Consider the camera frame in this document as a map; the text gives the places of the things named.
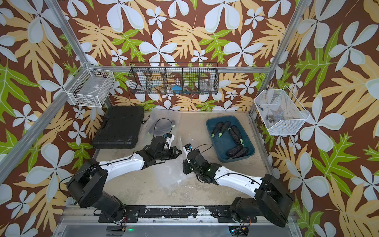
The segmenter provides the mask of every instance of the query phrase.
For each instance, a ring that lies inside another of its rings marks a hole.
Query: yellow leaf
[[[329,197],[340,212],[339,221],[343,235],[352,237],[378,236],[379,216],[375,216],[374,213],[379,210],[379,200],[371,200],[358,207],[363,195],[363,184],[360,184],[354,188],[345,205],[333,176],[331,183]]]
[[[338,84],[338,86],[331,86],[320,91],[323,97],[337,94],[332,103],[325,109],[325,112],[330,111],[340,103],[343,105],[338,109],[337,113],[349,118],[359,111],[370,107],[364,115],[357,121],[354,129],[362,126],[363,124],[371,121],[379,115],[378,105],[379,102],[367,93],[366,82],[379,78],[379,66],[372,60],[370,56],[365,55],[366,63],[359,65],[363,72],[368,75],[364,77],[358,72],[354,72],[347,67],[341,68],[341,73],[345,78],[332,78],[331,80]]]
[[[44,134],[37,142],[37,145],[41,145],[43,143],[52,143],[58,132],[65,131],[72,123],[73,120],[71,118],[66,119],[68,111],[62,116],[64,107],[60,109],[60,111],[55,115],[53,120],[49,123],[46,129],[51,129],[48,133]]]
[[[123,97],[123,96],[113,96],[113,97],[117,99],[115,102],[119,102],[118,104],[115,104],[115,105],[131,105],[131,106],[142,105],[142,102],[138,101],[135,98],[128,99],[128,98]]]
[[[121,39],[122,37],[116,34],[109,26],[103,26],[99,28],[94,23],[82,20],[80,18],[74,18],[76,23],[83,27],[83,30],[78,30],[78,32],[83,33],[87,36],[82,37],[79,41],[80,43],[89,42],[92,44],[92,49],[94,50],[91,54],[93,58],[96,58],[97,55],[101,58],[102,55],[106,58],[106,54],[111,54],[111,49],[117,51],[117,48],[112,44],[112,42],[108,39],[108,37]]]
[[[180,102],[178,104],[174,104],[172,105],[173,107],[175,106],[180,106],[180,111],[192,111],[192,110],[195,110],[197,111],[197,108],[194,104],[202,104],[203,102],[201,102],[199,99],[190,99],[189,97],[187,96],[180,96],[180,95],[177,95],[177,97],[180,99],[180,100],[176,100],[176,102]]]
[[[364,0],[363,8],[373,21],[379,23],[379,4],[377,0]]]
[[[192,29],[192,27],[184,21],[180,21],[177,19],[170,19],[172,21],[172,25],[177,28],[178,30],[169,31],[171,34],[179,35],[176,37],[172,37],[171,39],[167,40],[166,44],[176,43],[178,46],[176,47],[176,52],[173,54],[173,58],[177,58],[184,55],[184,58],[187,58],[188,50],[190,55],[194,55],[194,47],[195,49],[200,53],[201,47],[196,39],[195,36],[199,37],[200,39],[211,39],[211,37],[208,35],[210,34],[205,30],[204,27],[195,27],[195,29]]]
[[[239,104],[235,104],[234,106],[238,106],[238,111],[249,111],[251,106],[253,105],[253,98],[250,96],[240,96],[242,100],[238,100]]]
[[[260,51],[254,54],[254,58],[258,58],[258,56],[260,56],[260,58],[262,58],[263,56],[267,58],[271,51],[271,54],[274,56],[276,50],[278,50],[279,42],[283,38],[285,31],[284,24],[281,21],[272,18],[267,18],[267,20],[269,22],[267,23],[267,25],[271,28],[271,30],[261,31],[261,33],[266,34],[268,36],[264,36],[257,40],[254,40],[255,43],[263,43],[263,46],[260,49]]]
[[[254,12],[257,11],[257,9],[259,8],[259,5],[254,2],[253,0],[241,0],[242,4],[247,8],[247,9],[254,9]],[[265,13],[264,11],[262,10],[262,12],[259,14],[260,16],[265,16]]]
[[[302,17],[302,19],[312,19],[314,18],[314,16],[316,15],[315,13],[315,6],[316,4],[313,4],[312,5],[312,9],[310,10],[310,13],[309,13],[309,7],[305,9],[305,12],[304,12],[304,15]],[[290,51],[292,48],[292,53],[291,55],[293,55],[293,53],[296,51],[296,49],[299,47],[300,45],[300,42],[301,40],[303,39],[304,35],[308,32],[309,30],[307,30],[306,32],[302,33],[302,34],[299,34],[298,31],[296,31],[296,33],[293,35],[293,37],[291,38],[291,41],[289,42],[288,46],[287,46],[287,49],[286,51]]]

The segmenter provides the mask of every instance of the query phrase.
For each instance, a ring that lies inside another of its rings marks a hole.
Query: cable
[[[154,137],[154,133],[155,133],[155,127],[156,127],[157,123],[159,122],[159,120],[161,120],[161,119],[166,119],[166,120],[170,121],[170,123],[171,123],[171,129],[170,129],[170,131],[169,131],[168,133],[171,133],[171,130],[172,130],[172,127],[173,127],[173,124],[172,124],[171,120],[169,120],[169,119],[167,119],[167,118],[160,118],[160,119],[158,119],[158,121],[157,121],[157,122],[155,123],[155,125],[154,125],[154,129],[153,129],[153,137]]]
[[[217,179],[215,179],[215,181],[218,180],[218,179],[221,178],[221,177],[224,177],[224,176],[226,176],[226,175],[230,175],[230,174],[241,175],[241,176],[243,176],[243,177],[245,177],[245,178],[251,179],[251,184],[253,184],[253,182],[256,182],[257,184],[260,185],[260,183],[258,183],[257,181],[253,180],[252,178],[247,177],[246,175],[243,175],[243,174],[238,174],[238,173],[227,173],[227,174],[221,175],[220,177],[218,177]]]
[[[134,153],[135,153],[135,151],[133,151],[132,155],[131,155],[129,158],[125,158],[125,159],[117,160],[117,161],[113,161],[113,162],[108,162],[108,163],[106,163],[106,164],[102,164],[102,165],[109,166],[110,164],[113,164],[113,163],[116,163],[116,162],[120,162],[120,161],[124,161],[124,160],[130,160],[130,159],[133,157]],[[71,176],[69,176],[69,177],[67,177],[67,178],[62,179],[62,180],[59,182],[59,184],[58,184],[59,191],[61,191],[63,194],[66,194],[66,195],[71,196],[70,194],[65,193],[65,192],[62,191],[62,189],[61,189],[61,183],[62,183],[62,181],[65,180],[65,179],[69,179],[69,178],[71,178],[71,177],[74,177],[74,176],[77,175],[77,174],[80,174],[80,173],[86,172],[87,170],[94,169],[94,168],[96,168],[96,167],[100,167],[100,166],[102,166],[102,165],[95,165],[95,166],[93,166],[93,167],[91,167],[91,168],[88,168],[88,169],[82,170],[82,171],[80,171],[80,172],[78,172],[78,173],[76,173],[76,174],[73,174],[73,175],[71,175]]]

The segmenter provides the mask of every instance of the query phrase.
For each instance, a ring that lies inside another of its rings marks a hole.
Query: green leaf
[[[88,2],[88,4],[91,6],[92,10],[95,10],[92,0],[86,0],[86,2]]]
[[[10,131],[5,129],[6,134],[6,142],[0,141],[0,155],[1,154],[8,154],[8,152],[11,151],[11,149],[16,145],[17,138],[14,136]]]
[[[69,71],[68,75],[75,76],[76,71],[78,70],[78,68],[77,68],[76,64],[74,63],[74,61],[72,61],[72,66],[70,65],[69,62],[63,63],[63,65],[64,65],[64,69],[66,69],[66,70]]]
[[[33,166],[37,162],[38,154],[39,154],[39,151],[41,150],[40,149],[41,144],[37,145],[37,142],[39,139],[42,138],[43,135],[44,135],[43,133],[40,134],[38,139],[34,142],[34,144],[30,147],[30,149],[25,153],[25,155],[23,156],[23,158],[19,162],[19,164],[21,164],[30,155],[30,157],[28,159],[28,172],[31,171],[31,169],[33,168]]]
[[[155,100],[148,100],[148,101],[144,101],[142,102],[141,105],[139,106],[143,106],[143,109],[145,111],[151,111],[153,108],[155,108],[157,105],[153,105],[152,103],[154,103]]]
[[[266,135],[266,139],[265,139],[265,144],[267,142],[270,142],[270,151],[271,151],[271,148],[273,147],[274,145],[274,141],[275,141],[275,137],[271,136],[269,133],[268,133],[268,129],[266,126],[260,126],[260,130],[262,131],[262,135]]]
[[[351,179],[355,175],[347,168],[338,164],[339,162],[350,162],[359,158],[357,156],[345,153],[345,149],[354,144],[348,142],[349,138],[351,137],[349,137],[347,133],[343,136],[340,134],[339,143],[336,143],[336,141],[332,138],[334,146],[333,153],[330,156],[325,151],[318,149],[324,165],[319,160],[316,160],[314,158],[312,158],[312,160],[315,163],[316,168],[320,170],[329,180],[331,179],[331,176],[335,177],[340,190],[350,196],[351,190],[339,176]]]
[[[31,82],[26,76],[22,75],[21,73],[11,70],[8,67],[8,64],[5,67],[3,67],[3,65],[0,65],[0,121],[3,123],[5,123],[3,112],[6,112],[9,115],[15,117],[12,107],[6,101],[8,99],[9,93],[24,103],[30,103],[23,90],[14,84],[11,79],[25,86],[39,86],[39,84]],[[17,104],[17,101],[14,100],[14,98],[11,98],[11,100],[12,103]]]
[[[305,54],[305,60],[302,61],[299,59],[299,62],[295,64],[296,70],[300,69],[298,75],[302,74],[305,70],[309,70],[308,75],[304,81],[304,86],[306,86],[319,71],[316,80],[316,94],[318,94],[318,89],[321,83],[325,80],[329,65],[333,64],[330,62],[331,57],[329,56],[329,52],[334,46],[337,45],[338,33],[340,32],[341,26],[342,25],[338,27],[338,29],[329,39],[325,52],[324,49],[316,49],[315,59],[313,59],[311,53],[307,50]]]
[[[116,66],[114,62],[111,61],[111,66]],[[128,91],[128,87],[126,86],[127,81],[129,81],[129,73],[128,72],[114,72],[114,79],[120,83],[120,87],[125,91]]]
[[[290,69],[291,65],[289,62],[286,63],[285,65],[285,69],[283,70],[283,76],[281,79],[277,80],[277,83],[278,83],[278,86],[279,86],[279,89],[284,89],[285,86],[289,86],[290,83],[289,82],[285,82],[287,81],[287,79],[290,77],[291,73],[292,72],[288,72],[288,70]]]
[[[298,214],[298,225],[301,229],[307,228],[305,236],[313,237],[316,236],[316,231],[314,224],[320,224],[321,216],[323,212],[313,212],[311,217],[309,218],[309,212],[303,207],[301,210],[300,203],[298,197],[295,196],[295,202],[292,205],[292,209]]]
[[[65,46],[63,46],[63,48],[67,51],[68,56],[71,57],[72,56],[72,46],[71,46],[70,42],[68,41],[68,39],[66,38],[66,36],[64,34],[59,36],[59,38],[61,38],[67,42],[67,44]]]
[[[123,53],[130,51],[130,60],[133,60],[137,56],[139,62],[144,62],[146,59],[142,56],[146,54],[141,53],[141,51],[137,49],[137,46],[139,46],[143,41],[130,38],[135,36],[138,32],[138,29],[128,30],[127,32],[121,34],[122,39],[113,39],[112,44],[120,45],[123,43],[121,50]]]
[[[69,145],[69,147],[73,150],[76,150],[75,153],[74,153],[74,159],[78,158],[78,160],[75,162],[74,166],[72,167],[71,170],[75,169],[75,168],[78,168],[78,170],[80,169],[80,167],[83,165],[83,161],[84,159],[91,159],[91,157],[89,156],[88,152],[86,150],[88,149],[92,149],[93,146],[91,146],[91,144],[89,143],[80,143],[79,145],[76,144],[76,142],[67,142],[67,145]]]
[[[193,9],[196,11],[196,7],[197,7],[197,0],[190,0],[191,3],[193,4]]]
[[[196,108],[201,108],[200,111],[212,111],[212,108],[213,107],[216,107],[216,105],[213,105],[213,103],[215,103],[216,100],[209,100],[209,101],[205,101],[204,103],[202,104],[199,104],[199,105],[195,105]]]
[[[230,41],[220,38],[226,36],[231,31],[232,30],[221,30],[213,34],[211,39],[202,39],[199,42],[199,45],[208,45],[208,47],[205,49],[205,52],[209,53],[213,51],[211,59],[213,60],[215,57],[217,57],[217,62],[223,64],[225,62],[224,56],[228,54],[224,53],[221,47],[227,45]]]

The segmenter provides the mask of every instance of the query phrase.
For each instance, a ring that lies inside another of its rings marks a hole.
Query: blue object
[[[229,151],[233,147],[237,146],[237,144],[234,143],[232,137],[230,136],[230,133],[228,132],[228,130],[226,130],[220,138],[218,138],[218,136],[215,136],[213,138],[211,137],[213,129],[216,127],[216,124],[218,122],[225,123],[226,121],[230,122],[230,126],[235,125],[240,130],[242,140],[243,140],[243,144],[245,145],[245,147],[247,147],[249,149],[249,152],[247,153],[246,156],[242,156],[242,157],[235,158],[235,159],[230,159],[226,155],[227,151]],[[224,117],[217,117],[217,118],[213,118],[213,119],[208,119],[207,129],[209,132],[209,136],[211,137],[213,147],[216,150],[217,157],[221,162],[226,163],[226,162],[233,162],[233,161],[237,161],[237,160],[243,160],[243,159],[247,159],[250,156],[254,155],[254,153],[255,153],[254,146],[251,143],[251,141],[250,141],[248,135],[246,134],[245,130],[243,129],[240,121],[235,116],[224,116]]]

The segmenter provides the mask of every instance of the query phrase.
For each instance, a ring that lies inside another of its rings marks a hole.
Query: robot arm
[[[275,177],[269,174],[253,177],[234,172],[217,163],[208,163],[191,144],[185,145],[183,152],[187,157],[183,160],[185,174],[193,172],[199,181],[228,186],[252,197],[238,197],[233,201],[230,213],[234,220],[240,222],[249,218],[256,221],[256,216],[264,216],[280,227],[288,223],[287,218],[294,199]]]

